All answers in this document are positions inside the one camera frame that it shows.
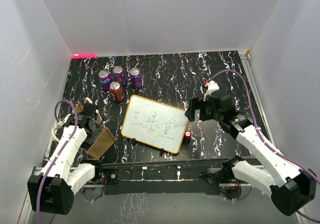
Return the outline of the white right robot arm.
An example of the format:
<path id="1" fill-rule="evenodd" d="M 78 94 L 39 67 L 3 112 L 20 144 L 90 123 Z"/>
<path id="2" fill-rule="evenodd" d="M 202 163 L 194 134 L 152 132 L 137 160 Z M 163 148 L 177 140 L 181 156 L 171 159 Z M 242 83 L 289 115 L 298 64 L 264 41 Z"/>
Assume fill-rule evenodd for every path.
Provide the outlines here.
<path id="1" fill-rule="evenodd" d="M 196 111 L 199 111 L 201 121 L 217 121 L 223 131 L 245 146 L 265 168 L 261 170 L 235 156 L 225 161 L 219 171 L 207 172 L 209 179 L 221 178 L 230 183 L 244 181 L 269 196 L 286 216 L 291 216 L 315 198 L 317 182 L 313 178 L 314 172 L 289 163 L 279 156 L 278 151 L 271 151 L 259 138 L 253 119 L 236 110 L 230 94 L 217 90 L 192 98 L 185 112 L 189 121 L 195 120 Z"/>

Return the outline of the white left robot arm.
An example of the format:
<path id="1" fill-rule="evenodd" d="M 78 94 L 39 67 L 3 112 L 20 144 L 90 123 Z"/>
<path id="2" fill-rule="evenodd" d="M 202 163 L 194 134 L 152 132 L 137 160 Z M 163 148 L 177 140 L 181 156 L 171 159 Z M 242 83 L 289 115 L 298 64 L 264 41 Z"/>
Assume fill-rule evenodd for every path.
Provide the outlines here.
<path id="1" fill-rule="evenodd" d="M 75 194 L 88 182 L 99 183 L 102 169 L 82 163 L 71 170 L 81 145 L 96 131 L 99 107 L 85 103 L 80 113 L 67 115 L 58 123 L 62 136 L 51 158 L 39 172 L 27 181 L 32 210 L 40 213 L 66 215 L 70 212 Z"/>

